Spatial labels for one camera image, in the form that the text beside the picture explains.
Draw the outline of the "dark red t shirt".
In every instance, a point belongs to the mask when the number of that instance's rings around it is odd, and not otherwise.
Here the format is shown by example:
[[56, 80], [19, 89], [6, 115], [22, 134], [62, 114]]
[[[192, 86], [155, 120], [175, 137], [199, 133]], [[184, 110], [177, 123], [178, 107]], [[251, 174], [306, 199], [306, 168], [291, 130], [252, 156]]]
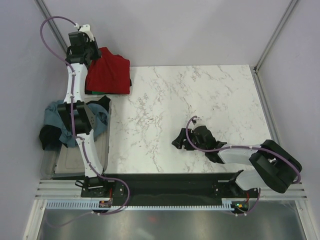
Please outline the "dark red t shirt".
[[89, 67], [85, 89], [91, 92], [128, 95], [131, 87], [130, 61], [101, 47], [101, 57]]

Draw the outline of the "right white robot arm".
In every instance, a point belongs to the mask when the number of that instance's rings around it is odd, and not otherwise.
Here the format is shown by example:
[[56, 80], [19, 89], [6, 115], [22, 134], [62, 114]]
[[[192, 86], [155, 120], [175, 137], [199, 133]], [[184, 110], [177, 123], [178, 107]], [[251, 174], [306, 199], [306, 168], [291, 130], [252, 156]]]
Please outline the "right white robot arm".
[[264, 187], [283, 194], [301, 179], [302, 165], [270, 139], [254, 146], [235, 146], [216, 140], [205, 125], [198, 125], [182, 128], [171, 144], [179, 150], [201, 151], [213, 163], [251, 166], [252, 170], [241, 169], [229, 180], [229, 191], [235, 197]]

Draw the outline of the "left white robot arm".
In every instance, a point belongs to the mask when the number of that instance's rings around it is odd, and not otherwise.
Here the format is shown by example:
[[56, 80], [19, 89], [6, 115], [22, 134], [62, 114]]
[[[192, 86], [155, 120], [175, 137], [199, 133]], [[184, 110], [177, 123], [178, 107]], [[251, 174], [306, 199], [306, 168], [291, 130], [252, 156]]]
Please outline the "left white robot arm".
[[70, 46], [64, 59], [68, 71], [66, 96], [57, 110], [65, 128], [74, 137], [84, 163], [84, 179], [77, 180], [83, 198], [106, 198], [110, 184], [103, 178], [101, 164], [94, 141], [96, 117], [85, 103], [85, 83], [88, 68], [93, 60], [101, 57], [95, 38], [81, 30], [68, 35]]

